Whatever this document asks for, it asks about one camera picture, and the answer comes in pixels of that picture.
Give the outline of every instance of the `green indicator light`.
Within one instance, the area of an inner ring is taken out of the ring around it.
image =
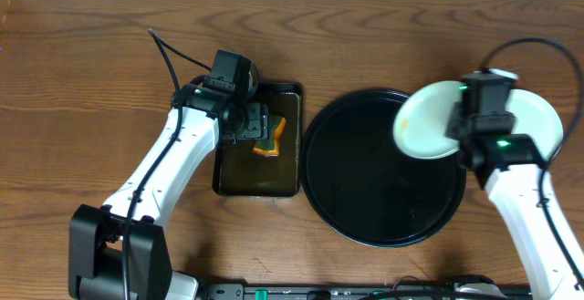
[[[506,140],[498,140],[498,141],[496,142],[496,145],[497,145],[498,147],[506,147],[506,146],[509,146],[509,145],[511,145],[511,143],[510,143],[510,142],[508,142],[508,141],[506,141]]]

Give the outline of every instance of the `wooden table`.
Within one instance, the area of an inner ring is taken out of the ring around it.
[[[162,130],[172,83],[148,36],[212,63],[243,53],[267,78],[305,89],[305,124],[334,98],[371,87],[413,92],[473,71],[503,41],[553,37],[584,57],[584,0],[13,0],[0,35],[0,298],[68,298],[68,222],[99,206]],[[186,83],[203,71],[172,57]],[[545,47],[497,63],[566,122],[576,84]],[[553,169],[558,197],[584,241],[582,128]],[[486,274],[524,284],[511,237],[474,176],[435,236],[377,249],[334,232],[301,191],[289,199],[227,198],[211,189],[214,156],[172,216],[172,266],[212,281],[392,284]]]

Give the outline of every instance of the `sponge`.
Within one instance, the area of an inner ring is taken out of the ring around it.
[[[267,157],[278,156],[280,154],[280,136],[285,126],[286,119],[284,117],[270,114],[267,140],[256,140],[254,153]]]

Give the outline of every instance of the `brown tabletop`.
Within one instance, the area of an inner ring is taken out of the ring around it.
[[[126,181],[162,130],[173,92],[147,28],[211,64],[218,48],[264,76],[300,82],[305,125],[349,91],[406,92],[473,71],[502,42],[552,37],[584,59],[584,0],[13,0],[0,34],[0,298],[68,298],[68,222]],[[182,83],[203,73],[172,57]],[[546,47],[496,61],[564,123],[575,108],[569,65]],[[584,240],[582,131],[553,171]],[[463,202],[435,236],[400,249],[354,243],[288,199],[211,189],[214,155],[193,175],[167,240],[175,270],[249,284],[392,284],[485,274],[525,284],[502,219],[469,174]]]

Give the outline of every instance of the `green light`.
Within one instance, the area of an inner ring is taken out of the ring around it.
[[[509,145],[511,145],[511,143],[510,143],[510,142],[508,142],[508,141],[506,141],[506,140],[498,140],[498,141],[496,142],[496,145],[497,145],[498,147],[506,147],[506,146],[509,146]]]

